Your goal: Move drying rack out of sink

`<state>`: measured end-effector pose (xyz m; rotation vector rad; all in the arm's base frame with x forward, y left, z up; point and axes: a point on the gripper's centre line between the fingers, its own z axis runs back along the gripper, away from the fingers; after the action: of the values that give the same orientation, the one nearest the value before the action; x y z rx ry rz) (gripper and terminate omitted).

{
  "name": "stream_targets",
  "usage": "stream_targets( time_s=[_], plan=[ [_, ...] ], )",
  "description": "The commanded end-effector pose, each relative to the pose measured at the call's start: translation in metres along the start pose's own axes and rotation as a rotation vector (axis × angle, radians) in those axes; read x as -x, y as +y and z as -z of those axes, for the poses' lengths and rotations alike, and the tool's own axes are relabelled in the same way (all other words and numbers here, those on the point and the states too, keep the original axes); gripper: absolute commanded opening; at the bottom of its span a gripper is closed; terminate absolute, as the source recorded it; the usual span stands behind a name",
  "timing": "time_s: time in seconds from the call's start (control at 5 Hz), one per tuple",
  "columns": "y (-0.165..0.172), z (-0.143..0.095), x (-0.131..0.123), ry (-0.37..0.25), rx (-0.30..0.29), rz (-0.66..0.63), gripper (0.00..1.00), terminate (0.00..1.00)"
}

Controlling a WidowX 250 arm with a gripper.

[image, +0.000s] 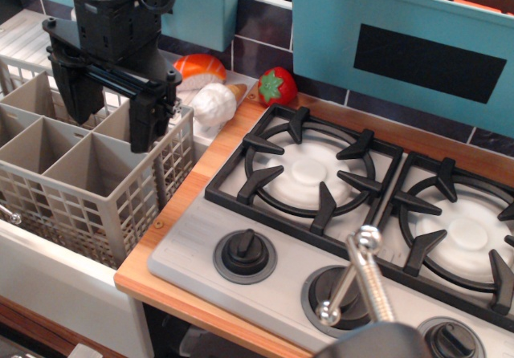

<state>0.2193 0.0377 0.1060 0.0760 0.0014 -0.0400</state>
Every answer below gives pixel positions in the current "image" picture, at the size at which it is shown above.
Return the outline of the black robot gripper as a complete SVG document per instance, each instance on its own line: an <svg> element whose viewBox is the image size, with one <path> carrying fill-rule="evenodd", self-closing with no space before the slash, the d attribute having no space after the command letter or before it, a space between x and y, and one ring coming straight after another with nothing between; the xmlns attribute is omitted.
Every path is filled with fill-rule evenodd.
<svg viewBox="0 0 514 358"><path fill-rule="evenodd" d="M167 131L181 76L158 49L161 16L174 0L74 0L74 21L48 18L47 48L67 113L84 124L104 107L106 87L130 98L133 153Z"/></svg>

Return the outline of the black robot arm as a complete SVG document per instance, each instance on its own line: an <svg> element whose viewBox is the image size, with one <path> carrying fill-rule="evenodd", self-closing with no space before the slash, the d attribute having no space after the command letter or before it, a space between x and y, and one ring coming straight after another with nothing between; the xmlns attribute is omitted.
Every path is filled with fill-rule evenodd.
<svg viewBox="0 0 514 358"><path fill-rule="evenodd" d="M131 150L165 135L179 108L182 76L158 48L161 16L175 0L73 0L74 21L49 18L43 29L53 76L69 116L84 124L104 106L104 89L129 100Z"/></svg>

